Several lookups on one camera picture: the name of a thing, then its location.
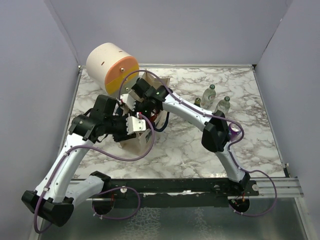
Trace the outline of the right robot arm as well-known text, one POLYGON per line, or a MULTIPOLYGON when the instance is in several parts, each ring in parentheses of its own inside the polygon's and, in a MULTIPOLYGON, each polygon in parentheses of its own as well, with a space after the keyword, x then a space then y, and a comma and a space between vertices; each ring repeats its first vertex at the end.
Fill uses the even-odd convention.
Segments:
POLYGON ((150 113, 153 110, 164 110, 197 127, 202 132, 202 146, 214 153, 224 167, 227 177, 231 181, 230 191, 236 196, 247 191, 250 175, 236 160, 236 155, 231 147, 227 119, 223 112, 212 113, 202 109, 184 100, 164 85, 154 88, 143 78, 138 78, 131 89, 139 98, 143 99, 140 112, 150 113))

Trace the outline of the red cola can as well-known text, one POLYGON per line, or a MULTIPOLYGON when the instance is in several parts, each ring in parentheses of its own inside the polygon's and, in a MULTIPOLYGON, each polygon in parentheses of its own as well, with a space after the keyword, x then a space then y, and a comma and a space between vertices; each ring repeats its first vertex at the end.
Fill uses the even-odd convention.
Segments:
POLYGON ((151 113, 151 115, 150 115, 150 121, 152 122, 152 123, 157 123, 159 120, 160 120, 160 118, 161 118, 161 113, 159 112, 159 113, 151 113))

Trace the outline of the beige canvas tote bag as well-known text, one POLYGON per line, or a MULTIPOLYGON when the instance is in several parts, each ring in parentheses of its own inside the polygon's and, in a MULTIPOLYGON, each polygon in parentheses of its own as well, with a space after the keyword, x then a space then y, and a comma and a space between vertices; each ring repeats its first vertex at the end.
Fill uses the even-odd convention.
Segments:
MULTIPOLYGON (((153 86, 155 89, 160 87, 162 83, 158 81, 157 78, 155 78, 150 73, 144 73, 140 76, 142 79, 144 79, 148 84, 153 86)), ((155 127, 157 129, 160 129, 166 120, 167 112, 166 111, 160 111, 160 120, 155 123, 155 127)), ((146 124, 147 130, 144 132, 136 133, 134 138, 124 140, 120 142, 121 147, 129 151, 130 153, 136 154, 138 156, 143 155, 146 150, 149 148, 151 142, 152 142, 152 132, 150 130, 150 126, 146 124)))

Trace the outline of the green Perrier bottle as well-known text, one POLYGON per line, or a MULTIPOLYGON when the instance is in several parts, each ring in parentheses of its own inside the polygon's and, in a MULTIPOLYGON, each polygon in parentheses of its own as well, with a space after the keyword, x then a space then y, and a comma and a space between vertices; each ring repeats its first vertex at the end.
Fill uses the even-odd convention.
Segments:
POLYGON ((197 97, 195 100, 194 100, 194 105, 196 106, 200 106, 201 105, 201 99, 199 97, 197 97))

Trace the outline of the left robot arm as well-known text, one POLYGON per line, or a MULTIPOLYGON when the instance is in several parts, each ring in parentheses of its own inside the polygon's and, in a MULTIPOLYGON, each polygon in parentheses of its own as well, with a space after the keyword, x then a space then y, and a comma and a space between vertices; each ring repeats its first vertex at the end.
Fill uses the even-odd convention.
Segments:
POLYGON ((95 194, 103 198, 110 193, 111 186, 106 182, 108 177, 101 173, 89 176, 73 188, 69 184, 99 137, 127 134, 126 118, 114 115, 117 103, 116 99, 101 94, 93 108, 75 117, 64 146, 45 178, 35 190, 23 193, 21 200, 33 213, 34 227, 37 226, 38 217, 61 227, 87 198, 95 194))

